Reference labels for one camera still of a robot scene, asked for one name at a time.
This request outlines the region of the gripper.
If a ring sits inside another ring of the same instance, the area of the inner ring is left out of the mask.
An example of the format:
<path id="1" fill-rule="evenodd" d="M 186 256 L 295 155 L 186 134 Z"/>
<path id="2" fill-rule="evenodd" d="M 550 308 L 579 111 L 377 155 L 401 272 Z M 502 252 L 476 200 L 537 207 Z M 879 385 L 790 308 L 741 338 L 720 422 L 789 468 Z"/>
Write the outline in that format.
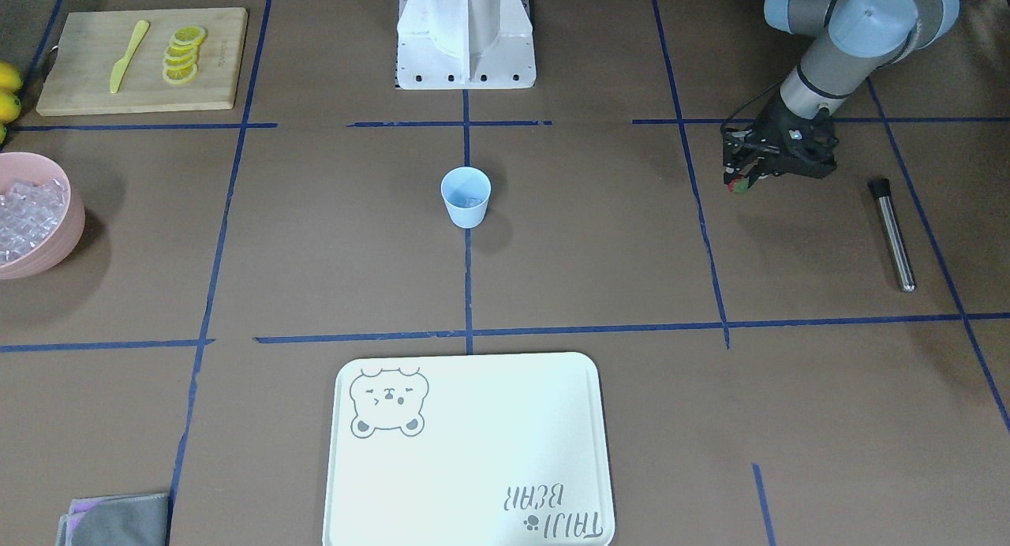
<path id="1" fill-rule="evenodd" d="M 744 177 L 753 187 L 762 175 L 794 174 L 822 179 L 836 171 L 838 139 L 827 108 L 814 118 L 801 118 L 787 108 L 765 108 L 758 115 L 760 142 L 771 151 L 754 149 L 752 128 L 722 128 L 723 183 Z"/>

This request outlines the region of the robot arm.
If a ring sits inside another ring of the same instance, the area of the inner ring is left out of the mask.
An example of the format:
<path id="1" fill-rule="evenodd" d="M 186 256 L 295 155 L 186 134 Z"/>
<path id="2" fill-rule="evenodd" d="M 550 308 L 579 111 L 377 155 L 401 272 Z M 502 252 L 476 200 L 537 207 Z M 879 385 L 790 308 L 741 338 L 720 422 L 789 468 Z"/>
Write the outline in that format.
<path id="1" fill-rule="evenodd" d="M 769 176 L 829 176 L 838 108 L 872 72 L 944 36 L 960 17 L 960 0 L 765 0 L 764 15 L 778 31 L 813 43 L 769 89 L 753 123 L 721 126 L 723 182 L 733 193 Z"/>

